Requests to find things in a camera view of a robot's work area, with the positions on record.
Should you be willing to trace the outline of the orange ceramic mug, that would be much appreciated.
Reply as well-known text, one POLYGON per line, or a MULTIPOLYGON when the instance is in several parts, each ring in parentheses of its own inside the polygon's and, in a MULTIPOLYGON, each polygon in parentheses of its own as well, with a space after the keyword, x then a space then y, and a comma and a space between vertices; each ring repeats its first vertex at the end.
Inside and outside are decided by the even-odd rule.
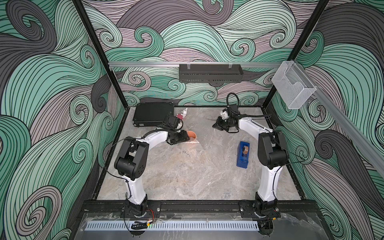
POLYGON ((197 135, 196 135, 195 132, 187 131, 187 134, 188 134, 188 137, 189 137, 189 140, 187 141, 187 143, 190 143, 190 144, 197 144, 198 143, 197 135))

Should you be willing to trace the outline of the blue tape dispenser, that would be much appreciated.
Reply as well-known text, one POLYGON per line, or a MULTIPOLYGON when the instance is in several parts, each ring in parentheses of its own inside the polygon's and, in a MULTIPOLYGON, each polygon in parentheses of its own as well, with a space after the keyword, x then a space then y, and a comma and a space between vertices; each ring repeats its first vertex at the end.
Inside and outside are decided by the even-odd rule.
POLYGON ((250 144, 247 142, 240 142, 237 154, 237 167, 246 169, 249 163, 250 144))

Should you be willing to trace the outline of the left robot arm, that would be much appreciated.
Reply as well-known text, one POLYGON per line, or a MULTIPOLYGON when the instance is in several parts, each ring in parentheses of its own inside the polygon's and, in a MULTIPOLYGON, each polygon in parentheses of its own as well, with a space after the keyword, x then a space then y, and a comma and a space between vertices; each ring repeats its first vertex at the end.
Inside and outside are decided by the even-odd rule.
POLYGON ((142 137, 127 137, 123 140, 114 167, 119 178, 124 180, 126 200, 134 215, 143 216, 147 212, 148 195, 144 190, 142 175, 147 166, 149 151, 161 143, 172 146, 189 141, 190 137, 182 129, 183 126, 183 120, 169 115, 159 126, 142 137))

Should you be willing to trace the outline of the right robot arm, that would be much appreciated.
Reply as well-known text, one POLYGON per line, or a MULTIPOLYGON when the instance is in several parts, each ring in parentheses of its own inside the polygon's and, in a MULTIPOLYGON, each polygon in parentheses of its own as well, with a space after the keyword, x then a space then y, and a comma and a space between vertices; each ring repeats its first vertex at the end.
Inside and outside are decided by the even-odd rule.
POLYGON ((213 128, 230 132, 230 128, 242 130, 258 141, 258 159, 263 165, 261 183, 256 193, 254 209, 259 215, 276 213, 278 202, 276 191, 283 169, 288 163, 289 153, 283 132, 273 131, 256 122, 257 116, 241 114, 237 105, 228 105, 221 111, 213 128))

